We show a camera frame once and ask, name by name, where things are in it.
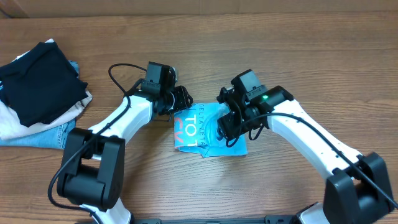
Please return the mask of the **light blue printed t-shirt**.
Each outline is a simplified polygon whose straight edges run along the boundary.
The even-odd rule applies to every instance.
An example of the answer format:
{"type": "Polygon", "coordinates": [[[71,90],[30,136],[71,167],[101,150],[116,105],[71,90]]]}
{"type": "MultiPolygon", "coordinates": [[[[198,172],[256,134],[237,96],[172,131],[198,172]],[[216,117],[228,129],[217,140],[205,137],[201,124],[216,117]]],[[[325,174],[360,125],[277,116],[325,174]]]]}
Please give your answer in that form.
{"type": "Polygon", "coordinates": [[[217,133],[217,120],[227,113],[228,107],[219,103],[195,103],[175,113],[175,148],[202,157],[245,156],[248,150],[244,138],[239,138],[233,147],[227,147],[226,139],[217,133]]]}

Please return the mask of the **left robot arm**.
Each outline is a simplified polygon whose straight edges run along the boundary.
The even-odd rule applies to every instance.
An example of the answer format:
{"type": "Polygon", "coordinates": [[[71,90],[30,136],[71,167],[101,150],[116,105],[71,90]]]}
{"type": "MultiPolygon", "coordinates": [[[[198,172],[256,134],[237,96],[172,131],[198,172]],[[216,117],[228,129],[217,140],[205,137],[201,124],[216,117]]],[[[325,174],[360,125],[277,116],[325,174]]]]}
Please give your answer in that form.
{"type": "Polygon", "coordinates": [[[54,206],[64,207],[52,196],[56,190],[70,201],[68,210],[89,213],[93,223],[134,223],[120,197],[126,144],[158,116],[172,116],[193,103],[187,89],[176,84],[174,67],[149,62],[144,71],[144,78],[122,89],[122,103],[107,118],[68,133],[61,166],[47,191],[54,206]]]}

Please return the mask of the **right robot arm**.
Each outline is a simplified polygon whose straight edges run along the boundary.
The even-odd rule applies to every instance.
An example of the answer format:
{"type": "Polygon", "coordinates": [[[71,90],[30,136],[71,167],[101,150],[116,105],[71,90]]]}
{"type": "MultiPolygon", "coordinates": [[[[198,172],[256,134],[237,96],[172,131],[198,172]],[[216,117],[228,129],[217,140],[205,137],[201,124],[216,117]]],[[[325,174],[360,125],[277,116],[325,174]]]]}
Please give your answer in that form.
{"type": "Polygon", "coordinates": [[[266,216],[265,223],[374,223],[397,209],[385,161],[367,156],[339,141],[311,118],[281,86],[267,89],[249,69],[221,88],[217,96],[229,111],[218,119],[218,134],[226,146],[240,136],[264,128],[283,137],[325,181],[322,203],[313,203],[295,215],[266,216]]]}

